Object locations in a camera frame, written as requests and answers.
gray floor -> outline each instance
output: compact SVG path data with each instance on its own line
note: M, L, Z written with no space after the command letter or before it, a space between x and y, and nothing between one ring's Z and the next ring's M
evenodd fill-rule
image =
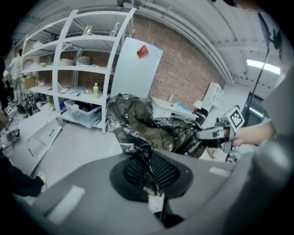
M44 171L47 186L50 187L88 162L121 152L114 133L102 134L101 129L88 129L79 124L65 122L35 172Z

plastic storage bin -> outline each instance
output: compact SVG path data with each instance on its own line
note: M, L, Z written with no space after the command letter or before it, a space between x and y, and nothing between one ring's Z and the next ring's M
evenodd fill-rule
M74 104L74 100L65 101L66 110L69 116L87 128L91 128L101 120L101 106L93 109L90 112L85 112L79 109L79 106Z

cardboard box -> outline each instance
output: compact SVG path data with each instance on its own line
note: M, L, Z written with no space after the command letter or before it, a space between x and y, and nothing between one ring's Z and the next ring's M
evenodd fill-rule
M36 76L31 76L31 77L25 78L24 83L23 83L24 88L29 89L31 87L36 86L36 80L37 80Z

white shoe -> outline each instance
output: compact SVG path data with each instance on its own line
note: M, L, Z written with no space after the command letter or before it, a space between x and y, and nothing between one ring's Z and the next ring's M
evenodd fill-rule
M43 171L39 171L38 175L40 177L40 179L44 182L44 185L42 186L42 190L41 192L45 192L45 190L47 189L47 179L46 179L46 175Z

ceiling light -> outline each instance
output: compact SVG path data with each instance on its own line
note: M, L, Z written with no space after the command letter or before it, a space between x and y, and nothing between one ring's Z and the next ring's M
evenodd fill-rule
M262 68L263 66L263 62L260 62L260 61L254 61L254 60L247 60L247 64L249 66L253 66L253 67L257 67L257 68ZM273 73L276 73L278 75L281 74L281 69L277 66L274 66L274 65L271 65L271 64L268 64L266 63L265 65L265 70L267 71L270 71L270 72L273 72Z

